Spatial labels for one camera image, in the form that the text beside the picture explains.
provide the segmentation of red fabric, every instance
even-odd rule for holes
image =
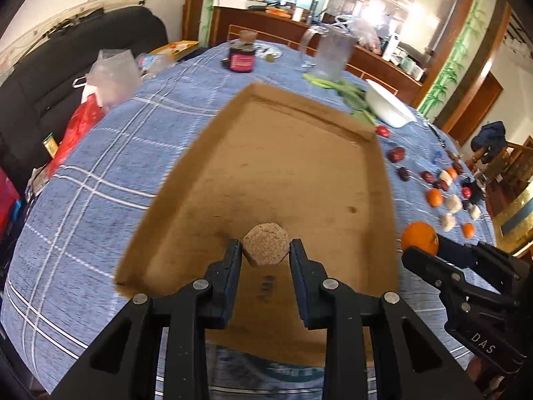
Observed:
[[[4,236],[4,230],[11,219],[11,209],[19,199],[19,193],[0,168],[0,237]]]
[[[59,144],[57,153],[48,164],[46,171],[49,177],[62,165],[70,152],[87,132],[89,132],[106,114],[97,104],[96,95],[87,97],[87,102],[81,104],[70,118],[63,141]]]

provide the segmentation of orange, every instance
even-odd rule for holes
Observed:
[[[437,251],[439,251],[439,237],[430,224],[414,222],[401,235],[402,251],[405,251],[410,246],[417,246],[426,251],[426,253],[436,255]]]
[[[475,227],[472,224],[470,224],[470,222],[463,224],[461,228],[463,229],[463,235],[465,238],[472,239],[474,237]]]
[[[433,188],[426,192],[426,200],[431,207],[438,207],[442,204],[443,198],[440,191],[437,188]]]
[[[453,180],[457,179],[457,172],[455,171],[455,168],[446,168],[446,173],[448,173]]]

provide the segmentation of black sofa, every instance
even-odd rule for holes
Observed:
[[[92,16],[54,33],[21,59],[0,86],[0,167],[23,195],[33,168],[50,161],[42,142],[59,143],[79,106],[75,78],[88,73],[101,49],[131,49],[134,56],[167,43],[162,21],[145,7]]]

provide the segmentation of glass pitcher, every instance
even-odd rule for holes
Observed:
[[[305,58],[305,49],[315,34],[322,37],[314,55],[314,63],[311,63]],[[337,81],[342,78],[342,71],[346,68],[357,42],[358,38],[342,25],[315,25],[303,34],[298,48],[302,68],[312,68],[309,74],[313,77]]]

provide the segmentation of door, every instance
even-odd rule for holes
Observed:
[[[470,105],[450,130],[449,135],[461,146],[464,145],[476,128],[483,122],[484,117],[490,111],[502,91],[503,87],[501,84],[489,72],[485,81],[470,102]]]

